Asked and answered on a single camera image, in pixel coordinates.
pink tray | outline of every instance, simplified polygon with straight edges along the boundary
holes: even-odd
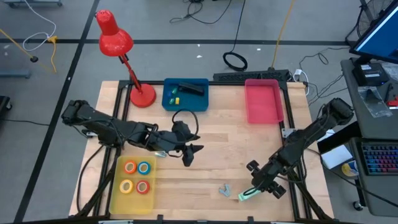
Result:
[[[277,80],[244,82],[246,113],[251,124],[275,124],[284,119]]]

blue screen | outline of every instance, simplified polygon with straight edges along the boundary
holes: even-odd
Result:
[[[354,49],[358,52],[398,61],[398,4]]]

red desk lamp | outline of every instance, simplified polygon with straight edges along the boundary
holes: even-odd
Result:
[[[99,37],[99,49],[106,56],[119,57],[120,61],[129,70],[131,80],[135,86],[130,93],[131,102],[140,108],[150,106],[156,99],[156,92],[151,85],[139,83],[136,74],[129,65],[129,59],[126,55],[134,45],[132,38],[126,31],[118,27],[111,11],[98,11],[96,19],[102,31]]]

tape roll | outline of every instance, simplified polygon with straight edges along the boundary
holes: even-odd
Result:
[[[141,175],[147,175],[150,172],[150,165],[148,162],[140,162],[138,164],[138,173]]]
[[[149,183],[148,183],[148,181],[146,181],[146,180],[140,180],[138,183],[137,183],[137,192],[138,193],[140,193],[140,194],[146,194],[146,193],[148,193],[148,191],[149,191]]]
[[[124,180],[120,183],[119,190],[124,194],[129,194],[133,190],[133,185],[131,180]]]
[[[137,164],[134,161],[127,161],[124,165],[124,171],[127,174],[132,174],[137,170]]]

blue tray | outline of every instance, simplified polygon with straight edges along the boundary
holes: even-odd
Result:
[[[176,94],[169,97],[169,92],[174,88],[178,88],[180,82],[202,86],[205,89],[205,95],[198,96],[177,91]],[[169,104],[170,99],[176,97],[180,98],[180,104]],[[209,80],[206,78],[166,78],[164,80],[162,106],[167,111],[177,111],[179,109],[206,111],[207,107],[209,107]]]

